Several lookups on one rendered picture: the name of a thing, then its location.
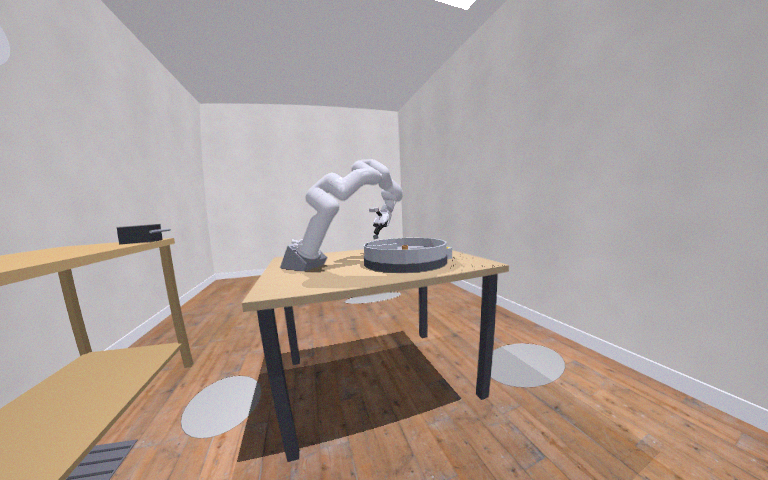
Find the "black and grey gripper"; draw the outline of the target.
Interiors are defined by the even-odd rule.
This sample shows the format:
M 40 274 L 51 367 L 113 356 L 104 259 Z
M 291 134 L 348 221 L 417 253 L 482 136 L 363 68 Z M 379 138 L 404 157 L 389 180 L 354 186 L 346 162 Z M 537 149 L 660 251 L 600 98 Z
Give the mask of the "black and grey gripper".
M 391 220 L 391 212 L 387 209 L 381 209 L 380 210 L 382 216 L 376 216 L 374 220 L 373 226 L 375 227 L 374 234 L 378 235 L 380 230 L 382 230 L 383 227 L 388 227 L 390 220 Z M 388 224 L 388 225 L 387 225 Z

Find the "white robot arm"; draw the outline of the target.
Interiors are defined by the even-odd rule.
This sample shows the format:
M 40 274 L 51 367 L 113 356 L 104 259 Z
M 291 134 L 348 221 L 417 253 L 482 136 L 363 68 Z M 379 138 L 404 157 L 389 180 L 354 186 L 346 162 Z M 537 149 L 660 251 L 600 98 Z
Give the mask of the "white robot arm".
M 392 180 L 386 166 L 375 160 L 361 160 L 353 164 L 351 171 L 344 178 L 335 173 L 327 174 L 307 192 L 306 202 L 318 213 L 310 219 L 303 239 L 291 241 L 303 257 L 316 259 L 320 256 L 320 246 L 333 218 L 339 211 L 339 203 L 328 192 L 337 199 L 345 201 L 363 185 L 379 183 L 382 189 L 381 195 L 385 201 L 381 209 L 387 209 L 392 213 L 396 202 L 401 201 L 402 189 Z

